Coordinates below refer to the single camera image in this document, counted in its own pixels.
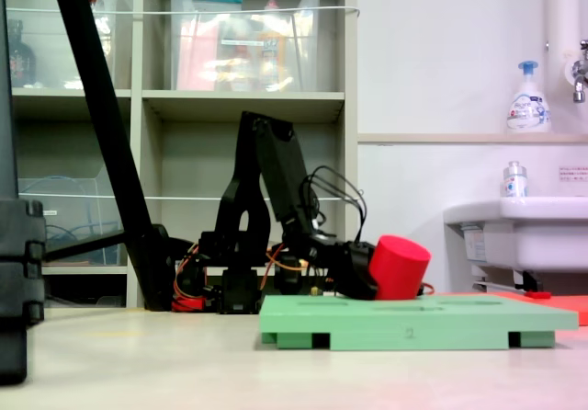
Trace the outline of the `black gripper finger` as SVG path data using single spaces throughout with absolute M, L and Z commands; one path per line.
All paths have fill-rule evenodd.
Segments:
M 349 250 L 353 272 L 351 282 L 353 297 L 373 301 L 376 298 L 378 285 L 369 271 L 369 265 L 375 246 L 369 243 L 352 243 Z

